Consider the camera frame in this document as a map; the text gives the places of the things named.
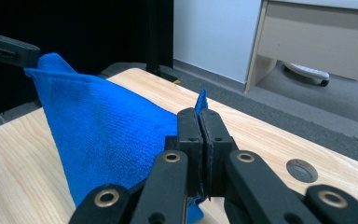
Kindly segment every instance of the light wood surface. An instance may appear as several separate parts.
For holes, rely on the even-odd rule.
[[[198,94],[139,69],[110,78],[173,113],[194,106]],[[319,178],[358,199],[358,162],[239,111],[208,100],[239,148],[259,154],[292,189],[309,184],[286,171],[291,159],[311,163]],[[202,223],[227,223],[222,199],[205,202]],[[0,223],[66,223],[74,212],[60,158],[43,109],[0,126]]]

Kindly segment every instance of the white wall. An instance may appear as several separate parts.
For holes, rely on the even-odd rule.
[[[245,83],[261,0],[174,1],[173,58]]]

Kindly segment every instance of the gray carpet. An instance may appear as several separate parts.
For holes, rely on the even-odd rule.
[[[102,76],[110,77],[131,67],[145,69],[145,65],[142,63],[115,63],[104,70]],[[194,76],[194,74],[190,75],[177,69],[162,67],[161,70],[167,74],[178,77],[181,81],[179,84],[180,86],[195,92],[200,92],[202,88],[205,88],[208,92],[208,97],[214,99],[215,101],[240,110],[241,112],[257,119],[264,120],[265,122],[284,129],[287,132],[294,133],[310,140],[311,142],[328,147],[335,152],[358,161],[358,137],[350,137],[344,133],[332,131],[315,122],[305,120],[283,112],[280,109],[276,109],[273,106],[267,105],[266,102],[269,101],[268,99],[260,99],[259,96],[254,96],[254,94],[257,94],[259,91],[243,93],[231,90],[230,88],[223,88],[218,83],[212,83],[205,78]],[[263,83],[264,81],[265,80],[263,80],[260,85],[262,88],[267,88],[266,86],[269,85],[269,83]],[[312,84],[309,80],[307,80],[304,85],[313,85],[315,90],[321,89],[321,87],[317,87],[315,83]],[[298,93],[299,91],[301,91],[300,88],[299,90],[294,90],[293,88],[289,90],[289,92],[293,95],[303,94],[302,92]]]

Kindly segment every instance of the gray floor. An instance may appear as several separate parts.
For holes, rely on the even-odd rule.
[[[101,77],[110,77],[142,63],[115,63]],[[358,81],[331,76],[327,87],[315,80],[285,72],[282,63],[248,93],[230,88],[229,82],[167,67],[163,72],[178,77],[192,91],[205,88],[208,97],[236,108],[288,132],[358,160]],[[0,125],[40,107],[38,102],[0,114]]]

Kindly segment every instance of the black stand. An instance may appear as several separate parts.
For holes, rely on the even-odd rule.
[[[145,60],[146,71],[168,81],[176,77],[162,73],[158,62],[158,24],[156,0],[147,0],[145,6]]]

